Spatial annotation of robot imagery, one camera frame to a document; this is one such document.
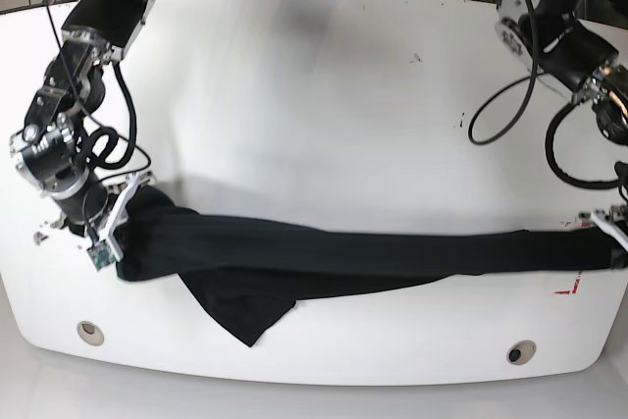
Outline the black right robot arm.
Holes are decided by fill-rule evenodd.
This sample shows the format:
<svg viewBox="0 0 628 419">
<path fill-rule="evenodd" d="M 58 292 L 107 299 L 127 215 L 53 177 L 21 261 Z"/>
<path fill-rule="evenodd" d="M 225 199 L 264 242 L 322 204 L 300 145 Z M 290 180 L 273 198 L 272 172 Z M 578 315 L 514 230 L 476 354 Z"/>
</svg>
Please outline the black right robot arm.
<svg viewBox="0 0 628 419">
<path fill-rule="evenodd" d="M 58 54 L 35 92 L 23 128 L 10 138 L 18 172 L 49 196 L 73 229 L 97 240 L 96 225 L 110 197 L 95 172 L 118 171 L 136 149 L 137 117 L 120 64 L 155 0 L 78 0 L 54 29 Z M 103 69 L 110 65 L 123 93 L 129 131 L 98 125 L 87 131 L 105 96 Z"/>
</svg>

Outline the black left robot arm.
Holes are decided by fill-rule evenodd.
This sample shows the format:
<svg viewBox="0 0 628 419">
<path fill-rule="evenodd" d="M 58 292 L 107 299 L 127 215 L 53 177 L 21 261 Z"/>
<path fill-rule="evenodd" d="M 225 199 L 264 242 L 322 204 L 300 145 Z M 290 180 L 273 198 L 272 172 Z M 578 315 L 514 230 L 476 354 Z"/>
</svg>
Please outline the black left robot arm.
<svg viewBox="0 0 628 419">
<path fill-rule="evenodd" d="M 615 179 L 581 180 L 563 171 L 555 159 L 555 135 L 561 123 L 583 103 L 591 103 L 600 133 L 617 145 L 627 143 L 627 69 L 618 61 L 617 50 L 584 27 L 576 17 L 583 0 L 497 0 L 496 32 L 504 46 L 524 63 L 528 88 L 514 117 L 495 135 L 469 141 L 477 146 L 505 136 L 521 119 L 538 78 L 550 77 L 567 91 L 567 103 L 554 115 L 546 131 L 544 150 L 553 174 L 572 187 L 617 190 L 627 196 L 627 166 L 614 166 Z"/>
</svg>

